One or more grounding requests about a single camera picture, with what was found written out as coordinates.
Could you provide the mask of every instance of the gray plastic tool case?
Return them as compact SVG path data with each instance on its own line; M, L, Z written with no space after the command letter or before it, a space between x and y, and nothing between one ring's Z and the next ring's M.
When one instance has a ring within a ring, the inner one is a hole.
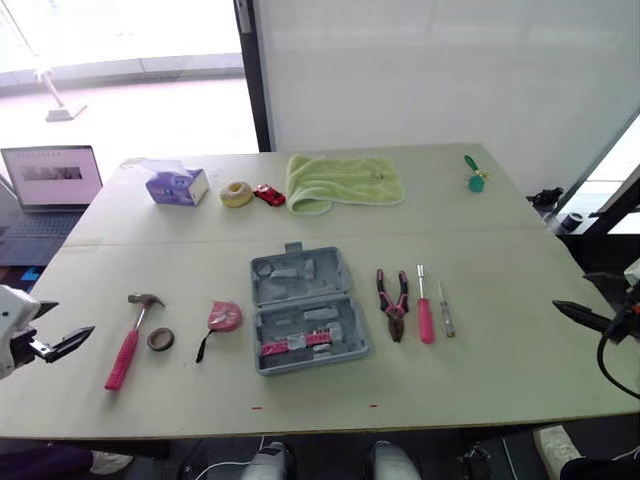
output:
M342 362L366 355L369 341L358 302L347 294L351 277L335 247L303 250L288 243L284 255L251 261L256 369L263 375ZM329 344L307 346L307 335L330 332ZM286 342L288 351L262 354Z

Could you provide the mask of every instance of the towel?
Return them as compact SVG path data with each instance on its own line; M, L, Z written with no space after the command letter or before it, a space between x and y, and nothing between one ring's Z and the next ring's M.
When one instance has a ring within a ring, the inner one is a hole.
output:
M297 215L328 212L333 202L393 205L404 187L385 158L312 158L294 155L287 166L287 209Z

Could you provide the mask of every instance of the white wall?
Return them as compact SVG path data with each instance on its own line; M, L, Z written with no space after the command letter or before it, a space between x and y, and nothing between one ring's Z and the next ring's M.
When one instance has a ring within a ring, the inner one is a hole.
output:
M639 0L256 0L279 151L481 141L570 187L640 106Z

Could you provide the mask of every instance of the toy car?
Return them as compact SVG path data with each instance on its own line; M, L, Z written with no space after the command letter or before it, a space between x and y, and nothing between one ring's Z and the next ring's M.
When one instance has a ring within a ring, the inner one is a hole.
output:
M283 194L266 183L258 185L253 191L253 194L267 202L272 207L279 207L287 200Z

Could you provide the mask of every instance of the tool case lid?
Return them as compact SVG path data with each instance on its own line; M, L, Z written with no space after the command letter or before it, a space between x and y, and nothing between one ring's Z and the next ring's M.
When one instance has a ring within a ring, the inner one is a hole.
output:
M285 253L251 260L253 303L258 307L345 294L351 277L336 247L304 250L287 243Z

